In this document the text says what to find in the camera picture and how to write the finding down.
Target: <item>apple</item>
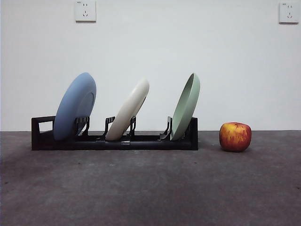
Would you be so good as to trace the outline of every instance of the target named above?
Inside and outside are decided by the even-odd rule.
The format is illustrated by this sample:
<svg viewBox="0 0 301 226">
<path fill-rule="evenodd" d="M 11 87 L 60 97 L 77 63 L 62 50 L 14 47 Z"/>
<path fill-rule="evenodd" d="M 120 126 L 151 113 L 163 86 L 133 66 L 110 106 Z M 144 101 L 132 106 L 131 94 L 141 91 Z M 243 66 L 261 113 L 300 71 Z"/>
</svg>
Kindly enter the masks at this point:
<svg viewBox="0 0 301 226">
<path fill-rule="evenodd" d="M 220 145 L 225 151 L 242 152 L 251 143 L 251 128 L 239 122 L 227 122 L 220 129 Z"/>
</svg>

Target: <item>outlet faceplate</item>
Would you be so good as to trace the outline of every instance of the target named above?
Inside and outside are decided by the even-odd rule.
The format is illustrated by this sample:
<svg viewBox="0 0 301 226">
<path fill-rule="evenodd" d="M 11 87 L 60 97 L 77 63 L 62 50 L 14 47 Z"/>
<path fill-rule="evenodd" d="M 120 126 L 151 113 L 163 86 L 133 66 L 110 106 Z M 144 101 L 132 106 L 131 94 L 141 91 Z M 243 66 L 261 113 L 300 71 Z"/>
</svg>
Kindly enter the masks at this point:
<svg viewBox="0 0 301 226">
<path fill-rule="evenodd" d="M 78 0 L 75 2 L 76 22 L 96 22 L 96 1 Z"/>
<path fill-rule="evenodd" d="M 279 23 L 297 24 L 299 13 L 300 5 L 298 2 L 281 2 L 279 4 Z"/>
</svg>

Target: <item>concrete floor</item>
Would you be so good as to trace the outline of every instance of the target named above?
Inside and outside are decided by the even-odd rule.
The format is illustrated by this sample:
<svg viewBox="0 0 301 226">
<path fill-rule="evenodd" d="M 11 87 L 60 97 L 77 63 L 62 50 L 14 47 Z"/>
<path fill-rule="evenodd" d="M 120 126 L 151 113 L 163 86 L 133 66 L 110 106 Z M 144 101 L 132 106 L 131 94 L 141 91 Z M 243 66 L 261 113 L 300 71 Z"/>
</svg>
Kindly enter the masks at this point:
<svg viewBox="0 0 301 226">
<path fill-rule="evenodd" d="M 31 151 L 1 133 L 2 226 L 298 226 L 301 131 L 255 131 L 244 153 Z"/>
</svg>

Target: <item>cream plate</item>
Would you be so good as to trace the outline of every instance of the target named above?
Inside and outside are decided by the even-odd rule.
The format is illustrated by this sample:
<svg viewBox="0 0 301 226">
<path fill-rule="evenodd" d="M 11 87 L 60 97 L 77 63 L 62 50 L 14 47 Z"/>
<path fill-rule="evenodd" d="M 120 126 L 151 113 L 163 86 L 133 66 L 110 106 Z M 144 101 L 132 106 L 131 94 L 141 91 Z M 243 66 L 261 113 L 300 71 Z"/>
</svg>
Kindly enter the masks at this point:
<svg viewBox="0 0 301 226">
<path fill-rule="evenodd" d="M 113 121 L 105 139 L 108 141 L 119 140 L 130 125 L 131 118 L 137 115 L 149 92 L 150 84 L 142 79 L 126 99 Z"/>
</svg>

